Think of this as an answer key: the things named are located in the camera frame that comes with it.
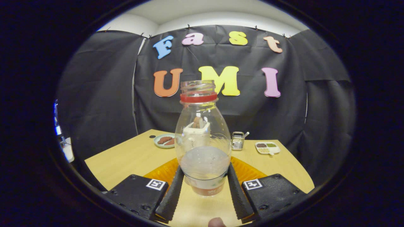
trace ceiling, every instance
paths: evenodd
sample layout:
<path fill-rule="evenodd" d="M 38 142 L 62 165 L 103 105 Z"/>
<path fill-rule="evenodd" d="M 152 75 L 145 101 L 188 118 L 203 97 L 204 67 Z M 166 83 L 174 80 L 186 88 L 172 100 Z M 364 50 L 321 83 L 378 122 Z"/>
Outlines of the ceiling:
<path fill-rule="evenodd" d="M 221 11 L 249 13 L 283 22 L 302 31 L 308 29 L 290 15 L 259 0 L 151 0 L 126 13 L 161 25 L 188 15 Z"/>

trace clear plastic bottle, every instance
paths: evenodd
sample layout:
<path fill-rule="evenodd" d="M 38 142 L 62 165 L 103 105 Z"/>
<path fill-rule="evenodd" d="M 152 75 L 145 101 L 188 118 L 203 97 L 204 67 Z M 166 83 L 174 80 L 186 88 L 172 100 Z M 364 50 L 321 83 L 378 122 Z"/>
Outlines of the clear plastic bottle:
<path fill-rule="evenodd" d="M 181 83 L 184 108 L 175 130 L 175 150 L 185 180 L 200 195 L 223 188 L 230 165 L 231 140 L 227 124 L 216 107 L 213 80 Z"/>

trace black fabric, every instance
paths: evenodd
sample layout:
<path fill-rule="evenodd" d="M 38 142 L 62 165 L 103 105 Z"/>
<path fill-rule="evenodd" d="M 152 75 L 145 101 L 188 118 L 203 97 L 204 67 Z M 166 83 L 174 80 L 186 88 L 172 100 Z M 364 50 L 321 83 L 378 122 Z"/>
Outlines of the black fabric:
<path fill-rule="evenodd" d="M 315 185 L 323 184 L 343 163 L 354 132 L 354 88 L 338 56 L 310 30 L 290 39 L 307 86 L 307 119 L 297 158 Z"/>
<path fill-rule="evenodd" d="M 232 45 L 229 32 L 246 34 L 248 44 Z M 182 45 L 186 34 L 199 32 L 204 43 Z M 153 45 L 172 35 L 171 53 L 158 59 Z M 263 37 L 279 40 L 283 52 L 273 52 Z M 201 66 L 218 75 L 236 66 L 239 96 L 219 93 L 217 106 L 230 132 L 249 131 L 249 139 L 278 139 L 301 162 L 315 185 L 324 183 L 344 161 L 355 121 L 353 87 L 334 51 L 310 30 L 292 38 L 240 26 L 208 25 L 166 32 L 145 41 L 135 70 L 135 111 L 139 133 L 151 128 L 174 132 L 182 110 L 179 90 L 171 97 L 154 94 L 156 71 L 165 70 L 164 88 L 171 87 L 174 68 L 180 82 L 200 80 Z M 278 70 L 281 96 L 266 97 L 261 68 Z"/>
<path fill-rule="evenodd" d="M 84 160 L 137 135 L 132 79 L 142 40 L 129 32 L 95 33 L 71 58 L 58 87 L 59 123 L 72 139 L 75 166 L 99 189 Z"/>
<path fill-rule="evenodd" d="M 246 34 L 248 44 L 232 45 L 229 32 Z M 202 45 L 185 46 L 185 35 L 199 32 Z M 158 59 L 153 45 L 172 35 L 171 53 Z M 272 51 L 263 37 L 280 41 L 282 53 Z M 154 72 L 165 70 L 164 88 L 171 87 L 170 70 L 182 68 L 180 82 L 200 80 L 201 66 L 212 66 L 220 75 L 226 66 L 236 66 L 239 96 L 218 94 L 217 106 L 230 132 L 249 131 L 249 139 L 279 139 L 296 154 L 299 134 L 303 130 L 306 111 L 306 87 L 298 58 L 288 39 L 275 33 L 256 31 L 241 26 L 208 25 L 166 32 L 146 40 L 139 53 L 135 70 L 135 106 L 139 133 L 151 128 L 174 132 L 182 111 L 178 90 L 171 97 L 154 94 Z M 266 97 L 263 67 L 278 70 L 277 81 L 281 96 Z"/>

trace foam letter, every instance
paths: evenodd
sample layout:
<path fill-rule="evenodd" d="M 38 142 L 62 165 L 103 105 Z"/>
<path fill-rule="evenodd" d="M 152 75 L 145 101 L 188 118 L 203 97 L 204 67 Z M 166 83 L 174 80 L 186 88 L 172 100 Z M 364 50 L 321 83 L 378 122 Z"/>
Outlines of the foam letter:
<path fill-rule="evenodd" d="M 170 73 L 173 75 L 173 80 L 170 89 L 164 89 L 163 82 L 164 76 L 167 71 L 157 71 L 154 75 L 154 93 L 160 97 L 170 97 L 178 91 L 179 75 L 182 73 L 182 69 L 172 69 Z"/>
<path fill-rule="evenodd" d="M 182 44 L 184 45 L 201 45 L 203 43 L 203 34 L 202 33 L 191 33 L 186 35 L 184 40 L 182 40 Z"/>
<path fill-rule="evenodd" d="M 282 53 L 283 50 L 276 45 L 279 44 L 278 40 L 275 40 L 272 36 L 264 37 L 264 39 L 268 41 L 268 46 L 271 50 L 277 53 Z"/>
<path fill-rule="evenodd" d="M 167 48 L 170 48 L 172 46 L 170 40 L 172 40 L 173 38 L 174 38 L 173 36 L 167 36 L 166 38 L 158 41 L 156 44 L 153 45 L 153 47 L 157 49 L 158 59 L 163 58 L 164 56 L 166 56 L 171 52 L 171 50 Z"/>
<path fill-rule="evenodd" d="M 232 31 L 229 33 L 229 41 L 233 45 L 246 45 L 248 40 L 245 38 L 247 35 L 244 32 Z"/>
<path fill-rule="evenodd" d="M 262 68 L 265 73 L 265 78 L 267 79 L 267 90 L 264 92 L 267 97 L 279 97 L 280 92 L 278 91 L 278 84 L 276 83 L 276 74 L 278 71 L 273 68 Z"/>
<path fill-rule="evenodd" d="M 222 91 L 223 95 L 238 96 L 240 91 L 237 89 L 237 72 L 238 68 L 235 66 L 227 66 L 223 69 L 220 76 L 217 75 L 216 71 L 212 66 L 202 66 L 199 68 L 202 73 L 202 80 L 214 80 L 215 81 L 215 92 L 219 94 L 220 89 L 225 85 Z"/>

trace red bottle ring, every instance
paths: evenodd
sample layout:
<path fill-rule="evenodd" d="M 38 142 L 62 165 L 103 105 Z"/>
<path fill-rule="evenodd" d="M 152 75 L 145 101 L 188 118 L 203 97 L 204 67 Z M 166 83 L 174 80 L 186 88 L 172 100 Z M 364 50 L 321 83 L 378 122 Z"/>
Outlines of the red bottle ring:
<path fill-rule="evenodd" d="M 212 95 L 206 96 L 186 96 L 184 94 L 180 94 L 179 96 L 184 103 L 205 103 L 217 99 L 217 93 L 212 93 Z"/>

